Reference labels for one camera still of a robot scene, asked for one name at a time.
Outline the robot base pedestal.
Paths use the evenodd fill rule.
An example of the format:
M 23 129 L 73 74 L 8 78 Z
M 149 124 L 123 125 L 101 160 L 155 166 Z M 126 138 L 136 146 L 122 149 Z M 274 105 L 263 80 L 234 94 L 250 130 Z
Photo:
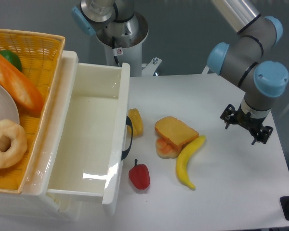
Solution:
M 155 76 L 162 60 L 143 63 L 147 20 L 134 9 L 132 0 L 82 0 L 71 10 L 78 27 L 98 39 L 109 66 L 130 65 L 130 76 Z

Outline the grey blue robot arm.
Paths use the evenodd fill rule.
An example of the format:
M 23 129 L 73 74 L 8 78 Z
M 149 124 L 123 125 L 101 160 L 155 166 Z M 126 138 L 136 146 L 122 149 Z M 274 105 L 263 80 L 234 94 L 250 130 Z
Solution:
M 239 35 L 235 45 L 217 44 L 207 67 L 245 95 L 238 109 L 229 104 L 220 118 L 229 125 L 248 130 L 253 142 L 267 143 L 273 128 L 263 121 L 289 82 L 287 68 L 261 58 L 281 39 L 283 26 L 272 16 L 263 17 L 249 0 L 214 0 L 213 5 Z

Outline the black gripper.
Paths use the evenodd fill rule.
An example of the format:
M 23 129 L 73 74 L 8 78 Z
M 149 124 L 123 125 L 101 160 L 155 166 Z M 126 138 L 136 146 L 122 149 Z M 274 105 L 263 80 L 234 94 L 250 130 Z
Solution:
M 266 144 L 273 132 L 273 128 L 271 126 L 263 125 L 265 117 L 260 119 L 252 118 L 251 112 L 247 112 L 245 114 L 241 107 L 236 110 L 232 104 L 229 104 L 225 108 L 220 116 L 220 119 L 225 122 L 225 129 L 228 129 L 228 127 L 232 124 L 239 125 L 248 130 L 253 137 L 251 145 L 254 145 L 256 142 Z

